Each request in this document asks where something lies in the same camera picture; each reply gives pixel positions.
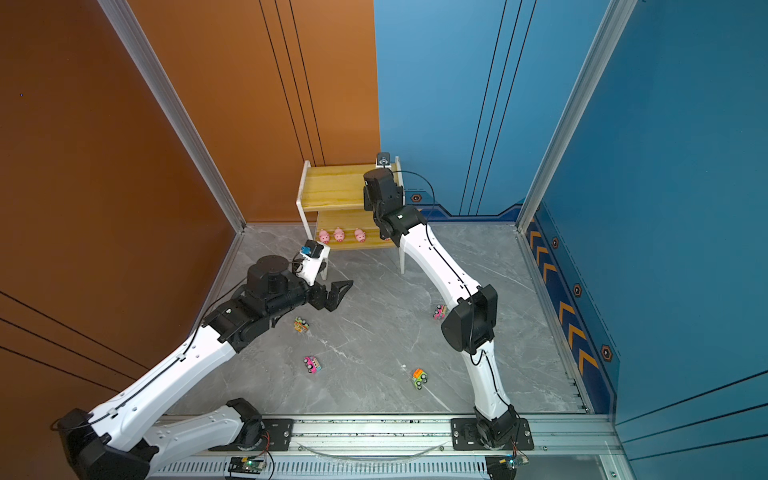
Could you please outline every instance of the black mounting plate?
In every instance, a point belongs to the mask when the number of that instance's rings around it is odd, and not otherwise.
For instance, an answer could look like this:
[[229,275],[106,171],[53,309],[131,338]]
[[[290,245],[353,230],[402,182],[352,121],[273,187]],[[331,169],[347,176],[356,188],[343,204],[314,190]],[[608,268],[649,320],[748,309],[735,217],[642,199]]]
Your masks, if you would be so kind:
[[[264,433],[270,434],[270,452],[287,452],[290,437],[293,434],[293,419],[263,419]],[[211,452],[261,452],[264,450],[263,440],[259,440],[252,449],[242,450],[235,445],[222,445],[208,449]]]
[[[488,450],[480,443],[478,434],[477,419],[451,419],[451,435],[453,437],[453,449],[459,451],[469,450]],[[531,435],[531,426],[528,420],[520,418],[518,427],[512,433],[512,441],[518,447],[518,450],[533,450],[533,435]],[[512,443],[509,442],[502,450],[512,450]]]

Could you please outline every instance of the wooden shelf board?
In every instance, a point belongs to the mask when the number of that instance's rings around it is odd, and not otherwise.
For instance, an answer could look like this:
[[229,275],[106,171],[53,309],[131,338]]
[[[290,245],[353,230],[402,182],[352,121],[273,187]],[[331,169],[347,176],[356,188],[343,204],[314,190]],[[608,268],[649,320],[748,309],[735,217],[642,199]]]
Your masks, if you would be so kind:
[[301,205],[304,211],[362,209],[362,175],[371,164],[311,167],[306,171]]
[[[337,242],[333,238],[333,231],[336,228],[344,230],[344,240]],[[355,229],[362,229],[366,232],[366,241],[358,242],[355,238]],[[379,238],[379,228],[373,222],[372,212],[362,210],[328,210],[321,211],[317,215],[317,227],[315,229],[315,240],[320,241],[318,232],[326,230],[331,241],[328,246],[333,250],[363,250],[369,248],[390,248],[395,244],[391,240],[384,241]]]

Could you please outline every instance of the black line on wall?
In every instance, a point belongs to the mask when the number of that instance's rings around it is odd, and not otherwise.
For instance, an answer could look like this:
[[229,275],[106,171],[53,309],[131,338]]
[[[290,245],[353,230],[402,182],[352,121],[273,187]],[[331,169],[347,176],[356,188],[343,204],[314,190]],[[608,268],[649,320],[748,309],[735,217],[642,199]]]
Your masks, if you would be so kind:
[[493,111],[491,112],[491,122],[488,124],[488,131],[485,133],[485,143],[482,146],[482,154],[480,155],[480,165],[478,165],[478,174],[477,177],[475,177],[475,186],[472,188],[472,197],[469,199],[469,207],[467,208],[467,214],[470,214],[470,211],[472,210],[472,202],[475,200],[475,192],[478,188],[478,180],[480,179],[480,171],[482,170],[482,161],[483,157],[485,156],[485,148],[488,146],[488,137],[491,136],[491,128],[493,128],[493,117],[496,115],[496,104],[498,104],[498,94],[502,91],[502,84],[504,83],[504,73],[507,71],[507,62],[509,61],[509,52],[512,50],[512,41],[515,40],[515,32],[518,29],[518,20],[520,18],[520,9],[523,6],[522,0],[520,0],[520,5],[518,6],[518,14],[515,17],[515,26],[512,27],[512,36],[509,38],[509,46],[507,47],[507,57],[504,59],[504,68],[502,69],[502,79],[498,82],[498,90],[496,90],[496,99],[493,101]]
[[312,90],[310,89],[310,78],[306,74],[306,65],[304,64],[304,53],[301,51],[301,41],[299,40],[299,27],[296,26],[296,16],[293,14],[293,1],[288,0],[290,5],[290,16],[293,18],[293,30],[296,32],[296,43],[299,44],[299,56],[301,57],[301,66],[304,69],[304,80],[306,80],[306,91],[310,94],[310,107],[312,108],[312,117],[315,120],[315,131],[317,132],[317,141],[320,144],[320,156],[323,158],[323,166],[326,165],[326,155],[323,152],[323,139],[320,137],[320,129],[317,126],[317,115],[315,114],[315,102],[312,100]]
[[9,349],[9,348],[6,348],[6,347],[4,347],[4,346],[0,346],[0,349],[3,349],[3,350],[5,350],[6,352],[14,353],[14,354],[16,354],[16,355],[18,355],[18,356],[20,356],[20,357],[26,358],[27,360],[31,360],[32,362],[36,362],[36,363],[39,363],[40,365],[49,366],[49,367],[51,367],[51,368],[52,368],[52,369],[54,369],[54,370],[58,370],[59,372],[63,372],[63,373],[66,373],[67,375],[71,375],[71,376],[73,376],[73,377],[75,377],[75,378],[77,378],[77,379],[80,379],[80,380],[85,380],[86,382],[89,382],[89,383],[93,383],[94,385],[98,385],[98,386],[100,386],[100,387],[104,387],[104,388],[106,388],[107,390],[111,390],[112,392],[115,392],[115,393],[120,393],[120,390],[115,390],[115,389],[113,389],[112,387],[109,387],[109,386],[106,386],[106,385],[102,385],[102,384],[100,384],[99,382],[94,382],[93,380],[89,380],[89,379],[86,379],[86,378],[85,378],[85,377],[83,377],[83,376],[79,376],[79,375],[78,375],[78,374],[76,374],[76,373],[72,373],[72,372],[68,372],[67,370],[63,370],[63,369],[60,369],[60,368],[58,368],[57,366],[53,366],[53,365],[51,365],[50,363],[46,363],[46,362],[43,362],[42,360],[33,359],[32,357],[30,357],[30,356],[26,356],[25,354],[23,354],[23,353],[19,353],[19,352],[15,351],[15,350],[11,350],[11,349]]
[[504,106],[504,113],[502,114],[502,122],[498,126],[498,132],[496,132],[496,142],[493,144],[493,151],[491,152],[491,160],[488,161],[488,169],[485,172],[485,180],[482,184],[482,191],[480,192],[480,199],[478,200],[478,207],[475,210],[475,215],[480,211],[480,203],[482,202],[482,196],[485,193],[485,185],[488,183],[488,174],[491,173],[491,166],[493,165],[493,157],[496,155],[496,146],[498,145],[498,138],[502,134],[502,127],[504,126],[504,117],[507,115],[507,107],[509,106],[509,98],[512,96],[512,88],[515,87],[515,79],[518,77],[518,69],[520,68],[520,60],[523,58],[523,50],[525,50],[525,41],[528,40],[528,32],[531,30],[531,21],[533,20],[533,14],[536,12],[536,3],[533,2],[533,9],[531,10],[531,17],[528,19],[528,27],[525,29],[525,37],[523,37],[523,45],[520,47],[520,55],[518,56],[518,64],[515,67],[515,74],[512,75],[512,85],[509,86],[509,94],[507,95],[507,104]]
[[689,449],[673,450],[672,452],[656,453],[653,455],[645,455],[644,457],[629,458],[629,461],[634,462],[635,460],[644,460],[646,458],[661,457],[662,455],[672,455],[673,453],[690,452],[691,450],[698,450],[698,449],[708,449],[709,447],[717,447],[718,445],[728,445],[729,443],[746,442],[748,440],[757,440],[765,437],[768,437],[768,433],[763,433],[761,435],[753,435],[751,437],[744,437],[742,439],[726,440],[725,442],[710,443],[708,445],[702,445],[698,447],[690,447]]
[[757,378],[757,377],[759,377],[761,375],[765,375],[766,373],[768,373],[768,370],[763,370],[762,372],[755,373],[754,375],[746,376],[746,377],[742,378],[741,380],[737,380],[735,382],[731,382],[731,383],[727,383],[727,384],[725,384],[723,386],[719,386],[716,389],[707,390],[706,392],[702,392],[702,393],[700,393],[698,395],[694,395],[694,396],[688,397],[687,399],[682,399],[682,400],[680,400],[678,402],[670,403],[667,406],[663,406],[663,407],[660,407],[658,409],[651,410],[650,412],[645,412],[642,415],[634,416],[631,419],[622,420],[621,422],[617,423],[616,425],[621,425],[622,423],[627,423],[627,422],[631,422],[632,420],[640,419],[642,417],[645,417],[646,415],[650,415],[651,413],[660,412],[661,410],[668,409],[668,408],[674,407],[676,405],[680,405],[681,403],[688,402],[689,400],[693,400],[693,399],[697,399],[697,398],[705,396],[705,395],[709,395],[710,393],[716,392],[718,390],[727,389],[728,387],[734,386],[737,383],[746,382],[747,380],[751,380],[751,379]]
[[280,9],[277,8],[277,0],[275,0],[275,10],[277,10],[277,21],[280,23],[280,31],[283,33],[283,43],[286,46],[286,55],[288,55],[288,65],[290,66],[290,74],[293,77],[293,86],[296,89],[296,98],[299,100],[299,109],[301,110],[301,119],[304,120],[304,131],[306,132],[306,141],[310,143],[310,153],[312,154],[312,162],[315,164],[315,167],[317,167],[317,160],[315,159],[315,149],[312,148],[312,138],[310,138],[310,130],[306,126],[306,115],[304,114],[304,106],[301,105],[301,94],[299,93],[299,84],[296,83],[296,74],[293,72],[293,62],[290,59],[290,51],[288,50],[288,41],[286,40],[286,31],[285,29],[283,29],[283,20],[280,17]]
[[3,295],[3,296],[5,296],[6,298],[9,298],[10,300],[13,300],[14,302],[18,303],[18,304],[19,304],[19,305],[21,305],[21,306],[25,306],[25,307],[27,307],[28,309],[32,310],[33,312],[35,312],[35,313],[37,313],[37,314],[39,314],[39,315],[42,315],[42,316],[44,316],[45,318],[47,318],[47,319],[51,320],[53,323],[57,323],[58,325],[61,325],[61,326],[63,326],[65,329],[68,329],[68,330],[70,330],[70,331],[72,331],[72,332],[75,332],[75,333],[77,333],[79,336],[82,336],[82,337],[84,337],[84,338],[87,338],[87,339],[89,339],[90,341],[92,341],[92,342],[93,342],[93,343],[95,343],[96,345],[99,345],[99,346],[103,346],[105,349],[109,350],[110,352],[112,352],[112,353],[115,353],[115,354],[117,354],[117,355],[119,355],[119,356],[123,357],[124,359],[126,359],[126,360],[129,360],[129,361],[131,361],[131,362],[135,363],[136,365],[140,366],[141,368],[149,370],[149,367],[148,367],[148,366],[144,366],[144,365],[141,365],[141,364],[140,364],[139,362],[137,362],[136,360],[134,360],[134,359],[132,359],[132,358],[129,358],[129,357],[128,357],[128,356],[126,356],[126,355],[123,355],[122,353],[118,352],[118,351],[117,351],[117,350],[115,350],[115,349],[111,349],[111,348],[109,348],[109,347],[108,347],[108,346],[106,346],[105,344],[103,344],[103,343],[99,342],[98,340],[92,339],[90,336],[88,336],[88,335],[85,335],[84,333],[78,332],[76,329],[74,329],[74,328],[70,327],[69,325],[66,325],[66,324],[64,324],[63,322],[59,322],[59,321],[58,321],[58,320],[56,320],[54,317],[52,317],[52,316],[50,316],[50,315],[47,315],[47,314],[45,314],[45,313],[41,312],[40,310],[38,310],[38,309],[34,308],[33,306],[29,306],[28,304],[26,304],[26,303],[22,302],[21,300],[19,300],[19,299],[15,298],[15,297],[13,297],[13,296],[10,296],[10,295],[8,295],[6,292],[2,292],[2,291],[0,291],[0,294],[1,294],[1,295]]
[[624,440],[621,443],[629,443],[629,442],[634,442],[635,440],[647,439],[648,437],[652,437],[654,435],[661,435],[662,433],[668,433],[668,432],[672,432],[674,430],[685,429],[686,427],[690,427],[690,426],[693,426],[693,425],[699,425],[700,423],[711,422],[712,420],[724,419],[724,418],[730,417],[732,415],[738,415],[740,413],[749,412],[750,410],[761,409],[761,408],[767,407],[767,406],[768,406],[768,403],[764,403],[762,405],[755,405],[754,407],[749,407],[749,408],[746,408],[746,409],[737,410],[737,411],[731,412],[731,413],[724,413],[722,415],[717,415],[717,416],[714,416],[714,417],[710,417],[710,418],[705,419],[705,420],[699,420],[698,422],[691,422],[691,423],[687,423],[686,425],[680,425],[679,427],[673,427],[671,429],[662,430],[661,432],[649,433],[648,435],[643,435],[641,437],[637,437],[636,439]]
[[24,331],[24,332],[26,332],[26,333],[29,333],[30,335],[36,336],[36,337],[38,337],[39,339],[43,339],[43,340],[45,340],[45,341],[46,341],[46,342],[48,342],[48,343],[53,343],[54,345],[56,345],[56,346],[58,346],[58,347],[60,347],[60,348],[62,348],[62,349],[64,349],[64,350],[67,350],[67,351],[68,351],[68,352],[70,352],[70,353],[74,353],[75,355],[77,355],[77,356],[80,356],[80,357],[82,357],[82,358],[84,358],[84,359],[88,360],[89,362],[93,362],[93,363],[95,363],[95,364],[97,364],[97,365],[101,365],[101,366],[103,366],[105,369],[109,369],[109,370],[111,370],[111,371],[113,371],[113,372],[115,372],[115,373],[119,373],[120,375],[122,375],[122,376],[124,376],[124,377],[127,377],[127,378],[129,378],[129,379],[131,379],[131,380],[134,380],[134,381],[135,381],[135,380],[138,380],[138,379],[135,379],[134,377],[132,377],[132,376],[130,376],[130,375],[126,375],[126,374],[124,374],[123,372],[121,372],[121,371],[119,371],[119,370],[113,369],[113,368],[112,368],[112,367],[110,367],[110,366],[106,366],[104,363],[101,363],[101,362],[98,362],[97,360],[94,360],[94,359],[88,358],[87,356],[83,355],[82,353],[79,353],[79,352],[75,352],[73,349],[70,349],[70,348],[68,348],[68,347],[66,347],[66,346],[63,346],[63,345],[62,345],[62,344],[60,344],[60,343],[56,343],[56,342],[54,342],[53,340],[47,339],[47,338],[45,338],[45,337],[44,337],[44,336],[42,336],[42,335],[38,335],[37,333],[35,333],[35,332],[32,332],[31,330],[27,330],[27,329],[26,329],[26,328],[24,328],[23,326],[20,326],[20,325],[16,325],[15,323],[13,323],[13,322],[11,322],[11,321],[9,321],[9,320],[6,320],[6,319],[4,319],[4,318],[2,318],[2,317],[0,317],[0,321],[2,321],[2,322],[5,322],[5,323],[7,323],[7,324],[8,324],[8,325],[10,325],[10,326],[14,326],[14,327],[16,327],[17,329],[20,329],[21,331]]
[[502,35],[502,25],[504,24],[504,12],[507,11],[507,0],[504,0],[502,9],[502,19],[498,23],[498,33],[496,34],[496,44],[493,46],[493,56],[491,56],[491,67],[488,69],[488,80],[485,81],[485,93],[482,95],[482,105],[480,107],[480,117],[478,118],[478,127],[475,130],[475,141],[472,142],[472,153],[469,155],[469,166],[467,167],[467,178],[464,180],[464,192],[462,193],[462,203],[458,207],[458,214],[462,214],[464,208],[464,197],[467,194],[467,184],[469,183],[469,173],[472,171],[472,158],[475,156],[475,146],[478,143],[478,134],[480,133],[480,121],[482,120],[482,111],[485,109],[485,98],[488,96],[488,86],[491,84],[491,73],[493,72],[493,61],[496,59],[496,49],[498,48],[498,39]]
[[280,73],[280,64],[277,63],[277,53],[275,53],[275,45],[272,43],[272,35],[270,34],[270,26],[266,23],[266,15],[264,14],[264,5],[259,0],[259,7],[261,8],[261,16],[264,18],[264,27],[266,28],[266,36],[270,39],[270,47],[272,47],[272,55],[275,58],[275,66],[277,67],[277,75],[280,77],[280,84],[283,86],[283,94],[286,97],[286,105],[288,106],[288,115],[290,115],[290,123],[293,125],[293,133],[296,134],[296,144],[299,145],[299,154],[301,155],[301,163],[304,163],[304,152],[301,149],[301,142],[299,141],[299,131],[296,129],[296,122],[293,120],[293,112],[290,110],[290,103],[288,102],[288,92],[286,92],[286,85],[283,82],[283,74]]

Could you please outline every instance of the orange wall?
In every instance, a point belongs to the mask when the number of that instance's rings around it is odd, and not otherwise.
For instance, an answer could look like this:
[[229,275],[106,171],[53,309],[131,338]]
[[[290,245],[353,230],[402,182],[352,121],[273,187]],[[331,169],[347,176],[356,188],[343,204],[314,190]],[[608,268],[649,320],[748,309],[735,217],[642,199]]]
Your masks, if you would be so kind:
[[304,160],[373,161],[373,0],[129,3],[247,221],[298,221]]
[[96,0],[4,6],[0,291],[64,326],[0,296],[0,478],[73,478],[48,425],[181,342],[233,231]]

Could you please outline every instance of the marble tile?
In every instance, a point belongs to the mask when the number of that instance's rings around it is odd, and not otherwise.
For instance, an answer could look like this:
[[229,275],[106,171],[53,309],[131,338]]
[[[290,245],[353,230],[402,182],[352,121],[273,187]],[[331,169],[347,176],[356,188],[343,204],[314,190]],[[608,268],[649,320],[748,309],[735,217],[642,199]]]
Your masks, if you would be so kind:
[[[498,291],[496,359],[520,412],[576,412],[581,400],[568,378],[509,225],[434,226],[443,247],[480,284]],[[223,291],[263,255],[293,257],[302,227],[248,227]],[[326,284],[355,280],[334,312],[301,306],[199,382],[170,412],[198,414],[244,397],[261,412],[471,412],[472,384],[461,356],[432,318],[442,302],[416,263],[400,275],[396,249],[331,253]],[[301,316],[308,333],[293,329]],[[323,369],[306,372],[314,355]],[[429,383],[410,382],[422,368]]]

